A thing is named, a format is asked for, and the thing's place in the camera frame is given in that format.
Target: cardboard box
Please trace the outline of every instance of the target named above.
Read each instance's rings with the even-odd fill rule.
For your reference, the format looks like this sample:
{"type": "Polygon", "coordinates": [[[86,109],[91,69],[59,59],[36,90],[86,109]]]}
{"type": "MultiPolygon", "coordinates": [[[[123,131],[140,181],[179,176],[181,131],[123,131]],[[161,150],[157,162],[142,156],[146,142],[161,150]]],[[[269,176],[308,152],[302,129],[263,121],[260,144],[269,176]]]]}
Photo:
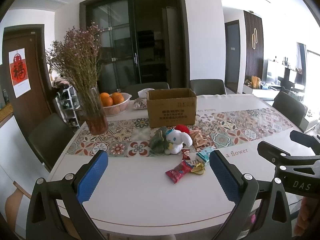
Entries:
{"type": "Polygon", "coordinates": [[[197,97],[189,88],[150,90],[147,93],[151,128],[195,124],[196,106],[197,97]]]}

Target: red knitted object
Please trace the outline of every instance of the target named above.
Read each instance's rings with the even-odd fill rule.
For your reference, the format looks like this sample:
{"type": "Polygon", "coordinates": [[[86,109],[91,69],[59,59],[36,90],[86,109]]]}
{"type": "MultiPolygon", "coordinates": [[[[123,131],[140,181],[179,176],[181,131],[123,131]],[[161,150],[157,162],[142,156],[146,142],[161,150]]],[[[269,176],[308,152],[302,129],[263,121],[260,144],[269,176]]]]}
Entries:
{"type": "Polygon", "coordinates": [[[185,132],[187,134],[190,134],[190,131],[189,131],[188,127],[186,127],[183,124],[178,124],[174,129],[175,130],[179,130],[180,132],[185,132]]]}

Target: blue gripper pad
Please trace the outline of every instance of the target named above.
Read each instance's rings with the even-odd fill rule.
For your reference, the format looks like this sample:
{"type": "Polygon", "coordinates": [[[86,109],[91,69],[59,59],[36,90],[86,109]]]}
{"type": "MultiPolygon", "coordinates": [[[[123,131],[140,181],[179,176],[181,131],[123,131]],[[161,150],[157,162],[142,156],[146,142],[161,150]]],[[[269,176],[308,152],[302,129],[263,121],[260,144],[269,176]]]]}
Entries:
{"type": "Polygon", "coordinates": [[[88,201],[90,199],[94,189],[108,166],[108,154],[102,150],[99,152],[98,153],[100,155],[95,160],[92,160],[93,163],[88,163],[91,166],[78,183],[76,196],[81,205],[84,201],[88,201]]]}
{"type": "Polygon", "coordinates": [[[215,151],[210,153],[209,164],[227,199],[238,204],[241,199],[239,185],[215,151]]]}

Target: floral tile pattern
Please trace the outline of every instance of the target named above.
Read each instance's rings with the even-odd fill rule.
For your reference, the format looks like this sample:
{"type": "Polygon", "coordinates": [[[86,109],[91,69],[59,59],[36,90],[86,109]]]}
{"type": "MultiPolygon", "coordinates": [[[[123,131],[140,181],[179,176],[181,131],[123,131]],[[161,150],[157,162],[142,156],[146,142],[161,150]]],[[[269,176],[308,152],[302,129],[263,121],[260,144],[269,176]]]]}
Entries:
{"type": "MultiPolygon", "coordinates": [[[[292,125],[274,109],[262,108],[197,114],[195,124],[188,125],[188,128],[201,130],[202,136],[207,139],[205,145],[189,147],[190,152],[199,152],[206,147],[217,149],[261,139],[292,128],[292,125]]],[[[149,127],[147,118],[109,122],[109,130],[98,136],[91,135],[85,125],[67,154],[94,156],[98,150],[104,150],[109,157],[165,155],[155,154],[148,147],[156,130],[149,127]]]]}

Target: white plastic basket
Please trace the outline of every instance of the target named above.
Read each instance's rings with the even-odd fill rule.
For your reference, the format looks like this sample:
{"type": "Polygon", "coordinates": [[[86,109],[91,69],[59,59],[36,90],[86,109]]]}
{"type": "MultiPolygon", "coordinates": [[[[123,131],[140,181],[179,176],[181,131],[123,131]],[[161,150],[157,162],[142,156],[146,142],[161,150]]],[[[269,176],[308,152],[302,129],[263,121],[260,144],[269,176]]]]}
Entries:
{"type": "Polygon", "coordinates": [[[120,104],[114,105],[114,106],[105,106],[103,108],[106,116],[113,116],[117,114],[121,114],[128,109],[129,100],[132,97],[132,95],[127,93],[121,93],[124,97],[124,101],[120,104]]]}

